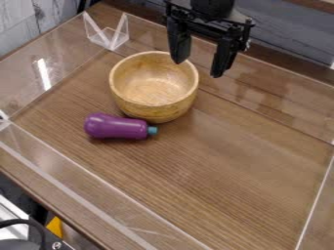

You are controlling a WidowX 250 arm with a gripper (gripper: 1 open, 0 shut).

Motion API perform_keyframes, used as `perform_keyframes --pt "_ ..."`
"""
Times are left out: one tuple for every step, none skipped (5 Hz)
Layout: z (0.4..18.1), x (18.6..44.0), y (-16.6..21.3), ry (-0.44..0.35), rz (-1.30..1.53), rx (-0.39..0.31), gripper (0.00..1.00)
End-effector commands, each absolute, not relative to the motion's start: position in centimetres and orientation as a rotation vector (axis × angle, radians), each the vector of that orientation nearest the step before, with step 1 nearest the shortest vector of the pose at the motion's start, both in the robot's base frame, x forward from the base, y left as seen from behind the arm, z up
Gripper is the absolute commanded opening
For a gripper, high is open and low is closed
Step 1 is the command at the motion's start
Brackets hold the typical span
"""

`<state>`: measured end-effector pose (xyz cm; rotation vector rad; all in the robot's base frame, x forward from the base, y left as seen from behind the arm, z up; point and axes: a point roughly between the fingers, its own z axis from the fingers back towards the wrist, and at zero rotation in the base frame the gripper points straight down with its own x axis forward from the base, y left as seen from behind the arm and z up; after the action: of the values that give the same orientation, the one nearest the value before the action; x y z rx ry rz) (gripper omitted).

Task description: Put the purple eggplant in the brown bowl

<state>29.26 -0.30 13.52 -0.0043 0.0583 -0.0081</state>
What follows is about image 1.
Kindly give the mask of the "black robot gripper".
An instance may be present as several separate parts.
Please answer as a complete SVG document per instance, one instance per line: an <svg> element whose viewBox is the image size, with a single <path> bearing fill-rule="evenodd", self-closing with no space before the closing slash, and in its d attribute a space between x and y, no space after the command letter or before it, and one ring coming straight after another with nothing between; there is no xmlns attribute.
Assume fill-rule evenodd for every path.
<svg viewBox="0 0 334 250"><path fill-rule="evenodd" d="M236 0L165 0L170 55L175 64L191 54L196 33L220 40L210 70L218 78L232 68L240 51L250 47L254 21L236 7Z"/></svg>

